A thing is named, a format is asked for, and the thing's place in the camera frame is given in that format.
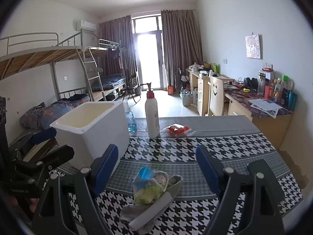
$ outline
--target red snack package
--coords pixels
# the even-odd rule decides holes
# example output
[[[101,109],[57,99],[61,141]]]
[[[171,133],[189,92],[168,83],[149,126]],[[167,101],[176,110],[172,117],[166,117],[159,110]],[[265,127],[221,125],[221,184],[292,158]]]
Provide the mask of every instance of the red snack package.
[[[170,125],[170,126],[168,126],[166,128],[168,128],[168,130],[171,133],[175,134],[175,135],[182,134],[184,132],[187,132],[190,129],[187,126],[183,126],[183,125],[180,125],[180,124],[172,124],[172,125]]]

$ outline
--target wooden chair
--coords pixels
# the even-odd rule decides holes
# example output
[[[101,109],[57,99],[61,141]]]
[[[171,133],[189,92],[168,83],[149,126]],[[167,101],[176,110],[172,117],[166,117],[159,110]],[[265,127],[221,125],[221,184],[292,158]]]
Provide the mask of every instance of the wooden chair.
[[[216,77],[210,77],[210,110],[214,116],[222,116],[224,111],[224,83]]]
[[[131,96],[133,97],[133,99],[134,99],[134,96],[133,96],[132,91],[136,91],[136,90],[137,90],[138,95],[140,96],[140,99],[141,99],[141,95],[140,95],[140,93],[139,93],[139,91],[138,91],[138,89],[137,89],[138,86],[139,86],[139,85],[138,85],[138,71],[136,71],[136,72],[130,77],[127,86],[121,89],[122,92],[125,92],[125,93],[123,94],[123,101],[124,101],[124,98],[125,98],[125,95],[126,95],[127,92],[129,92],[129,93],[131,94]]]

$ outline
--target bed ladder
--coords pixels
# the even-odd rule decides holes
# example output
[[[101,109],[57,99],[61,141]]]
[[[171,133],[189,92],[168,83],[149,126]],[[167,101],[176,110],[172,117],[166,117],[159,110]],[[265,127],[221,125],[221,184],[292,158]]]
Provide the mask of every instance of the bed ladder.
[[[94,59],[94,56],[92,55],[92,52],[91,52],[90,48],[87,48],[87,52],[89,53],[90,58],[92,58],[92,61],[90,61],[90,62],[86,62],[85,50],[81,49],[81,51],[82,51],[82,54],[83,54],[83,58],[79,54],[78,49],[76,49],[76,54],[77,54],[77,57],[78,57],[81,65],[82,65],[82,67],[83,67],[83,71],[84,71],[84,75],[85,75],[85,81],[86,81],[86,86],[87,86],[87,91],[88,91],[88,94],[89,94],[89,97],[90,97],[90,101],[95,101],[94,100],[94,95],[92,93],[91,85],[90,85],[90,81],[94,80],[94,79],[98,79],[98,83],[100,85],[100,90],[101,90],[101,93],[102,93],[102,96],[103,96],[103,100],[106,101],[104,90],[103,90],[103,86],[102,86],[102,82],[101,82],[101,78],[100,78],[100,74],[99,74],[99,71],[101,72],[102,69],[97,66],[96,60]],[[87,70],[86,69],[86,64],[88,64],[88,63],[93,63],[94,64],[94,67],[92,68],[92,70]],[[89,73],[97,73],[97,76],[89,78],[89,76],[88,76]]]

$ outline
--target air conditioner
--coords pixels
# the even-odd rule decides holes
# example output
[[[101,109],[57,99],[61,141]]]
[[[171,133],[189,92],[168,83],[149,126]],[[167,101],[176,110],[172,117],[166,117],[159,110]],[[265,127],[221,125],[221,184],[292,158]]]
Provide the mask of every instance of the air conditioner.
[[[80,20],[76,22],[76,31],[80,31],[81,29],[91,31],[91,32],[96,32],[97,26],[96,24],[87,22],[85,20]]]

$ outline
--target desk drawer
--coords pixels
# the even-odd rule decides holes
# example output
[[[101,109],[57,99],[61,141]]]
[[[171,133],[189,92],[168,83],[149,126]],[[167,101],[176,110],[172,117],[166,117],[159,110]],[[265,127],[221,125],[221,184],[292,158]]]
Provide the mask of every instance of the desk drawer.
[[[229,116],[244,115],[248,119],[250,119],[250,121],[252,121],[252,118],[253,118],[251,116],[251,112],[249,110],[247,110],[245,107],[243,107],[242,105],[240,105],[236,101],[232,101],[232,100],[229,101],[228,115]]]
[[[203,99],[203,90],[198,89],[198,100],[202,100],[202,99]]]
[[[198,103],[197,103],[197,108],[198,108],[198,113],[200,116],[204,116],[204,114],[202,114],[202,110],[203,110],[203,102],[201,99],[198,99]]]
[[[198,91],[203,91],[203,80],[202,79],[198,79]]]

